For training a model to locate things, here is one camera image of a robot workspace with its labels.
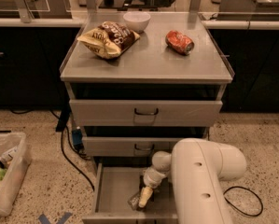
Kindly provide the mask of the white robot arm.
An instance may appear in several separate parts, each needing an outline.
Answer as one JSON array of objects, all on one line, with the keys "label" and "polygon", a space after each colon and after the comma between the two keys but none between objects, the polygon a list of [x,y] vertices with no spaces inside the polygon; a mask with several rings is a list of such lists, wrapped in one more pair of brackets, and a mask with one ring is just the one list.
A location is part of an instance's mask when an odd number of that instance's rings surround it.
[{"label": "white robot arm", "polygon": [[233,224],[220,183],[241,178],[246,159],[234,146],[186,138],[171,152],[158,151],[143,175],[138,206],[146,206],[154,189],[170,177],[179,224]]}]

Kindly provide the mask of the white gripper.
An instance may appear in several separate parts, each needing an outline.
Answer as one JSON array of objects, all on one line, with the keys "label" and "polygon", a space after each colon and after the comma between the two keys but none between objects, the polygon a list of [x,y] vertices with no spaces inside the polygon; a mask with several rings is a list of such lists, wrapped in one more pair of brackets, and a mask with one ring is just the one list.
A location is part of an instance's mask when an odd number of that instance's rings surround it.
[{"label": "white gripper", "polygon": [[153,189],[157,188],[161,181],[169,175],[170,172],[160,172],[153,166],[148,167],[143,172],[143,181],[146,187],[143,187],[140,193],[138,206],[144,208],[153,194]]}]

